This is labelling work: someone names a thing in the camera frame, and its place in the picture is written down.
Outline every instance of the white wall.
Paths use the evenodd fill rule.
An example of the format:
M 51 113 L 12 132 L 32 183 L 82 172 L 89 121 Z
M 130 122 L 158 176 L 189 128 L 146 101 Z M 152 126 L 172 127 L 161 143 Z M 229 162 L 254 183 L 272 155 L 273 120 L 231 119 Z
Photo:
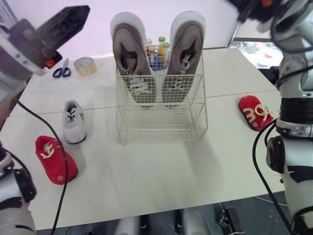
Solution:
M 237 26 L 237 11 L 226 0 L 8 0 L 8 3 L 19 20 L 26 18 L 34 27 L 65 6 L 88 4 L 90 13 L 84 29 L 59 49 L 63 57 L 70 59 L 110 54 L 110 21 L 121 11 L 136 13 L 154 43 L 159 36 L 169 41 L 173 19 L 187 10 L 197 10 L 206 18 L 204 47 L 227 46 Z
M 240 25 L 236 38 L 270 38 L 269 31 L 260 33 L 257 30 L 258 21 L 247 20 L 244 24 Z

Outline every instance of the red baby shoe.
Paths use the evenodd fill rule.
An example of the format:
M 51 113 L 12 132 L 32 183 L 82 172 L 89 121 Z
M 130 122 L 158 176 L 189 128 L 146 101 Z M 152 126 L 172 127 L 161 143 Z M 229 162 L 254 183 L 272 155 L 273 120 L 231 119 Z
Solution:
M 39 136 L 36 140 L 36 155 L 41 161 L 45 173 L 51 182 L 56 185 L 65 183 L 65 162 L 61 147 L 56 139 L 48 136 Z M 71 181 L 78 173 L 77 166 L 73 158 L 66 153 L 68 179 Z
M 268 108 L 261 104 L 253 95 L 246 95 L 239 101 L 239 109 L 244 115 L 249 127 L 254 131 L 261 131 L 267 124 L 273 121 Z

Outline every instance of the scissors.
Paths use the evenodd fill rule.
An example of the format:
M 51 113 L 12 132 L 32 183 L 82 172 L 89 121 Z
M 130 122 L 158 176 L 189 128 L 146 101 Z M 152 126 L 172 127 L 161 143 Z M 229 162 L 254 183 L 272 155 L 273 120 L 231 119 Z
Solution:
M 63 67 L 58 68 L 56 71 L 53 72 L 52 77 L 59 78 L 59 77 L 68 77 L 70 76 L 70 69 L 67 67 L 68 65 L 68 58 L 64 61 Z

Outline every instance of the shoe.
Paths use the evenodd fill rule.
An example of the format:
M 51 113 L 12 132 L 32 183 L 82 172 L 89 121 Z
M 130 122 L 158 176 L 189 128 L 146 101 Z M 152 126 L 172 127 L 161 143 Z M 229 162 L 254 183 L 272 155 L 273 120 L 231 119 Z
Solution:
M 41 161 L 50 181 L 56 185 L 65 183 L 65 162 L 61 147 L 56 139 L 48 136 L 39 136 L 36 140 L 36 155 Z M 66 153 L 68 167 L 68 182 L 78 173 L 73 158 Z
M 167 75 L 195 74 L 202 54 L 205 18 L 186 11 L 174 19 L 171 27 L 170 61 Z M 162 86 L 163 102 L 183 102 L 194 76 L 166 77 Z
M 239 109 L 244 115 L 249 127 L 254 131 L 261 131 L 273 121 L 268 108 L 262 105 L 259 99 L 253 95 L 242 97 L 239 101 Z
M 137 103 L 156 101 L 156 83 L 152 77 L 146 49 L 146 33 L 140 18 L 131 12 L 121 12 L 110 25 L 116 66 L 124 78 L 128 91 Z
M 65 103 L 62 123 L 63 136 L 66 142 L 75 144 L 86 138 L 83 109 L 75 100 Z

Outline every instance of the printed number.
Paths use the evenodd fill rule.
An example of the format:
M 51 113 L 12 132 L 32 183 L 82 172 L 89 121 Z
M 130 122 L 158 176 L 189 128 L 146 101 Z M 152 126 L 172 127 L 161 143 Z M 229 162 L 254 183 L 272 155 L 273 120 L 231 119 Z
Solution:
M 249 113 L 246 115 L 249 119 L 249 122 L 252 123 L 255 120 L 254 110 L 251 108 L 245 108 L 244 112 L 248 111 Z

